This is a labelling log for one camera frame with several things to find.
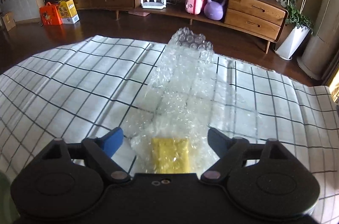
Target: dark brown floor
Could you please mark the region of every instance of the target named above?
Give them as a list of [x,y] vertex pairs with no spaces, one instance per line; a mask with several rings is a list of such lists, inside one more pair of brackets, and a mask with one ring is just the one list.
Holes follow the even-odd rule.
[[291,61],[279,58],[272,47],[266,55],[266,41],[232,29],[204,22],[150,14],[146,17],[109,11],[79,11],[80,21],[74,25],[43,26],[38,23],[17,25],[8,33],[0,33],[0,73],[27,57],[68,43],[82,41],[94,35],[133,38],[168,43],[171,36],[181,27],[190,27],[202,33],[214,45],[214,51],[244,60],[291,77],[308,86],[318,85],[298,66],[296,57]]

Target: drawer handle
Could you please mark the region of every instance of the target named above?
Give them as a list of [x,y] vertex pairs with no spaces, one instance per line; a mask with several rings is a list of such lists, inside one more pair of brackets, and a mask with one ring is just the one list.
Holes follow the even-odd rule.
[[255,25],[257,26],[258,28],[260,28],[260,25],[257,24],[257,23],[253,23],[253,22],[250,22],[250,21],[246,21],[247,24],[250,24],[250,25]]
[[257,6],[251,6],[251,8],[256,8],[256,9],[258,9],[258,10],[262,10],[262,12],[264,13],[265,12],[265,9],[262,9],[262,8],[260,8],[260,7],[257,7]]

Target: wooden tv cabinet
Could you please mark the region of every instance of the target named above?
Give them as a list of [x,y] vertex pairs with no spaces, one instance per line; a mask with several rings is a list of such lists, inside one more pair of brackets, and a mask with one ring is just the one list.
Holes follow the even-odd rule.
[[228,0],[226,3],[226,14],[219,20],[211,20],[204,16],[192,15],[185,11],[184,4],[168,4],[166,8],[145,9],[140,6],[140,0],[73,0],[77,9],[105,9],[115,10],[116,18],[119,11],[134,10],[137,12],[147,12],[177,16],[207,23],[217,24],[234,30],[242,31],[267,40],[265,53],[268,52],[271,42],[277,42],[285,20],[288,16],[287,10],[275,0]]

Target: wooden drawer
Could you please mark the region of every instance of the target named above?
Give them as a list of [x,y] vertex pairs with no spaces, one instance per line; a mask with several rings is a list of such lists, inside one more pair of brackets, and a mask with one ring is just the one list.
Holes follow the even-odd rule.
[[269,38],[272,40],[277,38],[280,30],[278,25],[232,9],[227,9],[225,23],[243,29],[241,31],[253,32],[255,35],[261,35],[265,39]]
[[108,10],[127,10],[135,8],[134,0],[92,0],[92,7]]
[[285,12],[258,0],[229,0],[228,8],[282,25]]
[[92,0],[73,0],[77,10],[88,9],[92,7]]

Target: bubble wrap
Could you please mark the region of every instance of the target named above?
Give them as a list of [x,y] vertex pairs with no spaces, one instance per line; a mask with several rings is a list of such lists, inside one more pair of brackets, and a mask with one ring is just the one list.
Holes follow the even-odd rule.
[[139,127],[127,135],[137,154],[137,172],[200,176],[218,160],[207,143],[209,127],[231,133],[235,106],[257,114],[217,76],[213,55],[202,34],[181,28],[172,36],[143,99],[144,108],[155,110],[130,116]]

